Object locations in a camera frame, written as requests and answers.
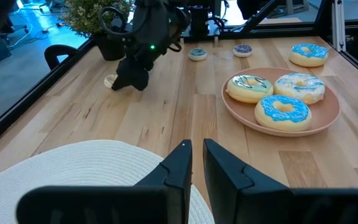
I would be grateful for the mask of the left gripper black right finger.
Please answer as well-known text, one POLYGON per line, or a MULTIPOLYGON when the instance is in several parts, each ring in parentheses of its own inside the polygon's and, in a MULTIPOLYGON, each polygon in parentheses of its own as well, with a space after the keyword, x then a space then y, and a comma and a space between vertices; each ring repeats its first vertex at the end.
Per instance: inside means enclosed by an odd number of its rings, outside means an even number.
POLYGON ((203 159, 215 224, 358 224, 358 189, 287 187, 212 139, 203 159))

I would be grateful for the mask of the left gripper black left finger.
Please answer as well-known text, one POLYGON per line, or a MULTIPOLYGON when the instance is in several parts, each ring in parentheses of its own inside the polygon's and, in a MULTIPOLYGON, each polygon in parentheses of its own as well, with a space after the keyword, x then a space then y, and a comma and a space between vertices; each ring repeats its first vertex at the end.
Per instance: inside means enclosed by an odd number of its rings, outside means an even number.
POLYGON ((132 187, 46 186, 27 192, 18 224, 187 224, 192 146, 184 140, 132 187))

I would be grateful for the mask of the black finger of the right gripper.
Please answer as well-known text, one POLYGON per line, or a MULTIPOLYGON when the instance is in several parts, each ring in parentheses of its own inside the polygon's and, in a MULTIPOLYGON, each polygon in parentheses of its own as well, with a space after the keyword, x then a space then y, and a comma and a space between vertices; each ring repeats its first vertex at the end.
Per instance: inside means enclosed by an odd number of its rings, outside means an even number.
POLYGON ((141 65, 133 64, 130 66, 129 80, 135 89, 143 91, 149 83, 149 73, 141 65))
POLYGON ((120 90, 121 88, 125 88, 127 86, 132 85, 131 74, 130 74, 130 62, 129 58, 125 58, 119 62, 119 65, 116 70, 116 79, 112 84, 112 90, 120 90))

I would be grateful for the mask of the small beige donut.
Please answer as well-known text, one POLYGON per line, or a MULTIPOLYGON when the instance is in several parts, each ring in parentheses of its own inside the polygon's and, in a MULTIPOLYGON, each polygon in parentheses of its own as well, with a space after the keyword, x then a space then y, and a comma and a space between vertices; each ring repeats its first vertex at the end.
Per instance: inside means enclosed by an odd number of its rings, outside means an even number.
POLYGON ((104 85, 106 88, 112 89, 115 81, 117 80, 118 75, 117 74, 112 74, 112 75, 108 75, 105 77, 104 79, 104 85))

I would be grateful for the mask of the small teal iced donut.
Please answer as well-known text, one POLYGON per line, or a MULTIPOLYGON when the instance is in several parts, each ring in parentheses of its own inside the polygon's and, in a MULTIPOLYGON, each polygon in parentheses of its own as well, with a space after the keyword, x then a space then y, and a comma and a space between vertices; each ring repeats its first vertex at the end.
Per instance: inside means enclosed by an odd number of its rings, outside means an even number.
POLYGON ((205 49, 201 48, 194 48, 189 50, 188 57, 192 61, 201 61, 204 60, 207 57, 208 53, 205 51, 205 49))

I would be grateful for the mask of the large blue iced donut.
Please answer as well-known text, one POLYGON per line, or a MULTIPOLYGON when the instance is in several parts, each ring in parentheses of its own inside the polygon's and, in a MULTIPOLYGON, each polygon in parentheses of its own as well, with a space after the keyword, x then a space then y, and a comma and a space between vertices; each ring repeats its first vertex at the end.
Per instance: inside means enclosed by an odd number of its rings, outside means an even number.
POLYGON ((257 122, 281 131, 304 131, 311 126, 312 112, 301 100, 285 95, 263 97, 254 110, 257 122))
POLYGON ((317 44, 297 44, 291 48, 289 59, 301 67, 319 67, 329 57, 327 48, 317 44))

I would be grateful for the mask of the large green dark-swirl donut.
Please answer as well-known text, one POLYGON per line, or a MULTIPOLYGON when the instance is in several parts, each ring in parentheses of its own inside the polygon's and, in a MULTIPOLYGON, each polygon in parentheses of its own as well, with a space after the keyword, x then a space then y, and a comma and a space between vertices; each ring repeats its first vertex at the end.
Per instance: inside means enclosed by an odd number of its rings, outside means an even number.
POLYGON ((227 82, 226 93, 243 103, 258 103, 263 97, 273 94, 273 85, 262 77, 236 75, 227 82))

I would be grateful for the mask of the large white blue-drizzled donut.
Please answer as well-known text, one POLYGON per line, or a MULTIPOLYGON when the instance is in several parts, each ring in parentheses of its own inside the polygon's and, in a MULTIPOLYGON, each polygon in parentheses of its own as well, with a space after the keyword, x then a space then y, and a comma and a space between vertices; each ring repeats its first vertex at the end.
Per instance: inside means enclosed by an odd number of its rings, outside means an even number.
POLYGON ((303 101, 307 105, 322 100, 325 84, 314 75, 304 73, 288 73, 274 83, 276 95, 286 95, 303 101))

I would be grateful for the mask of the green plant in black pot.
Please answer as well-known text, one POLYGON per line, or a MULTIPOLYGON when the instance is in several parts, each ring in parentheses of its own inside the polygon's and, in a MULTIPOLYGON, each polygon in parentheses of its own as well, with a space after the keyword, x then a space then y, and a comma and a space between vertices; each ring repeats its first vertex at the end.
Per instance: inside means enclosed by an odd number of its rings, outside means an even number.
POLYGON ((125 56, 122 40, 109 37, 102 29, 99 12, 104 7, 114 7, 127 21, 134 0, 65 0, 65 5, 68 8, 63 14, 65 24, 76 34, 89 37, 105 60, 114 61, 125 56))

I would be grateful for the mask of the black curved object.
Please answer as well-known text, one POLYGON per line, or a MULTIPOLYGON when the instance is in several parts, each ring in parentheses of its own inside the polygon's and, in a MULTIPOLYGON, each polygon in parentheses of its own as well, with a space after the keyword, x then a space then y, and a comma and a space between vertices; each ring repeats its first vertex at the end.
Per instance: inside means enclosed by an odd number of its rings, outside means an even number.
POLYGON ((68 45, 51 45, 45 49, 44 57, 49 69, 53 70, 60 64, 58 56, 67 55, 71 57, 78 52, 78 49, 68 45))

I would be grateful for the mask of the small blue sprinkled donut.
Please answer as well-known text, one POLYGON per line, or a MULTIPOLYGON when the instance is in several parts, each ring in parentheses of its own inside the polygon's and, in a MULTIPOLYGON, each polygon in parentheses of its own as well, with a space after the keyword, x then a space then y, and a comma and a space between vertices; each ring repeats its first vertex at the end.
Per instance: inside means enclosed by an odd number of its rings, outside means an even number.
POLYGON ((244 58, 252 54, 252 47, 246 44, 240 44, 236 45, 232 51, 236 57, 244 58))

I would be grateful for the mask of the white round woven placemat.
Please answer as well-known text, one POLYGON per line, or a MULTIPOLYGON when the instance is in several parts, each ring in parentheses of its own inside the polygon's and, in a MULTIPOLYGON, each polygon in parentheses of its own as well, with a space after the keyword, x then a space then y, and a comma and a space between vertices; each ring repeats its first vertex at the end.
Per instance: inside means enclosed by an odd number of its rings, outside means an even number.
POLYGON ((0 224, 17 224, 16 207, 28 191, 46 185, 134 185, 162 157, 137 146, 92 140, 28 158, 0 172, 0 224))

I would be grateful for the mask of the pink plate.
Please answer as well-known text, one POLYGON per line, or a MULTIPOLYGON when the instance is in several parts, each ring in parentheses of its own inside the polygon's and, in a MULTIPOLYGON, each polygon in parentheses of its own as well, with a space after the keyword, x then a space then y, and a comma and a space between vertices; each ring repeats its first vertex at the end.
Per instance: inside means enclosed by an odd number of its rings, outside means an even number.
MULTIPOLYGON (((248 68, 241 70, 234 75, 255 75, 266 79, 274 84, 281 76, 293 73, 293 70, 277 67, 248 68)), ((269 134, 272 136, 282 137, 301 137, 319 133, 329 128, 340 117, 341 104, 335 93, 328 86, 325 86, 323 99, 309 105, 311 110, 311 124, 304 131, 284 131, 279 129, 267 128, 260 125, 254 114, 255 105, 251 103, 243 103, 231 98, 226 93, 227 84, 232 77, 227 78, 221 87, 221 97, 228 112, 245 126, 258 132, 269 134)))

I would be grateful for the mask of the silver aluminium post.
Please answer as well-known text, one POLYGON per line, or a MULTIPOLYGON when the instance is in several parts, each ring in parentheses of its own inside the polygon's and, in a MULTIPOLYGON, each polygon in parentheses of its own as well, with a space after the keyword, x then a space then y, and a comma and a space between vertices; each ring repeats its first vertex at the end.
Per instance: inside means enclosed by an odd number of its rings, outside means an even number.
POLYGON ((331 0, 332 2, 332 33, 333 45, 338 52, 346 51, 346 30, 344 17, 344 1, 331 0))

